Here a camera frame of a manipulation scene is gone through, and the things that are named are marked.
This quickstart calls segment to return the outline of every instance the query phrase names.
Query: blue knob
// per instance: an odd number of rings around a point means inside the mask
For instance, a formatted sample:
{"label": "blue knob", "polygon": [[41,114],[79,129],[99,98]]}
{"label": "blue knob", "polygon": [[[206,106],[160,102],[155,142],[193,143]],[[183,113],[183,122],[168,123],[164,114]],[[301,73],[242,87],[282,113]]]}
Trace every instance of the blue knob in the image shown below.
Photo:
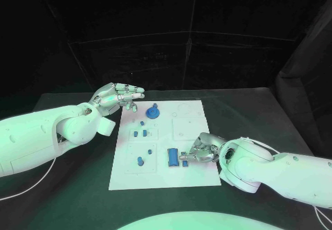
{"label": "blue knob", "polygon": [[138,166],[144,164],[141,157],[137,157]]}
{"label": "blue knob", "polygon": [[145,114],[150,119],[155,119],[158,117],[160,112],[155,103],[153,104],[151,108],[147,109]]}

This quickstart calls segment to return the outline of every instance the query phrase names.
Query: blue object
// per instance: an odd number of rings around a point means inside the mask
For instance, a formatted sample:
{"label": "blue object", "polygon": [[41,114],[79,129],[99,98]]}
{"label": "blue object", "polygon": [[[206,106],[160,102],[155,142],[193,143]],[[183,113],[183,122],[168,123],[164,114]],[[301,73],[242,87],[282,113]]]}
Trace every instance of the blue object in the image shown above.
{"label": "blue object", "polygon": [[151,108],[147,109],[145,115],[150,119],[155,119],[158,117],[158,109],[157,109],[157,104],[154,103]]}
{"label": "blue object", "polygon": [[179,166],[177,149],[167,149],[167,165]]}
{"label": "blue object", "polygon": [[138,166],[144,164],[141,157],[137,157]]}
{"label": "blue object", "polygon": [[187,167],[187,161],[181,161],[181,167]]}

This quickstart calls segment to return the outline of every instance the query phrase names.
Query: table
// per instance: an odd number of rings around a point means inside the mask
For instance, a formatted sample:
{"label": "table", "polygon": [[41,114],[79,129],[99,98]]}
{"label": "table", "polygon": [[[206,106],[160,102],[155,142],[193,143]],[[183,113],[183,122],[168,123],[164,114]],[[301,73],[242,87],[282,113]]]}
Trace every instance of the table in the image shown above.
{"label": "table", "polygon": [[[43,94],[33,111],[88,102],[92,93]],[[249,137],[280,152],[311,152],[268,88],[148,91],[145,101],[202,100],[210,133],[226,139]],[[321,229],[313,207],[282,198],[264,184],[249,194],[231,187],[183,187],[108,191],[121,110],[106,116],[116,125],[66,152],[39,185],[0,202],[1,229],[116,229],[141,218],[179,211],[220,212],[285,230]],[[0,178],[0,196],[26,190],[50,162]]]}

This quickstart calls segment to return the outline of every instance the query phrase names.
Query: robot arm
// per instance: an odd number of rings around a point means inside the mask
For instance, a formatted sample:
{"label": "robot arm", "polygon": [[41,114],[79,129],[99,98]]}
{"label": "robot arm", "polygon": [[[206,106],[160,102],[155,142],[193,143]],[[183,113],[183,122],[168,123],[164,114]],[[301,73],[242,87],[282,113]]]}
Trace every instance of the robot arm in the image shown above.
{"label": "robot arm", "polygon": [[219,177],[231,186],[255,193],[264,183],[282,197],[332,209],[332,160],[278,152],[272,156],[254,142],[258,141],[248,138],[226,141],[200,133],[189,153],[179,159],[218,159]]}
{"label": "robot arm", "polygon": [[96,90],[88,103],[1,120],[0,177],[54,159],[69,149],[88,143],[96,132],[109,136],[115,123],[103,116],[114,113],[119,106],[135,112],[132,99],[144,98],[142,92],[144,89],[131,85],[109,83]]}

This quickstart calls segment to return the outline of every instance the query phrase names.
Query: white paper sheet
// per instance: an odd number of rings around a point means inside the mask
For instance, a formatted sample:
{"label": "white paper sheet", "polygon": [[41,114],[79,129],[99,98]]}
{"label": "white paper sheet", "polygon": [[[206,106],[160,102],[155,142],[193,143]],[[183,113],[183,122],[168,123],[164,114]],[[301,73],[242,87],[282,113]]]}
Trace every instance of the white paper sheet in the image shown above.
{"label": "white paper sheet", "polygon": [[[157,103],[160,115],[145,110]],[[220,185],[216,163],[189,161],[187,167],[167,166],[167,149],[177,155],[190,150],[199,133],[209,133],[200,101],[135,102],[137,113],[122,108],[108,190]],[[144,164],[138,166],[137,157]]]}

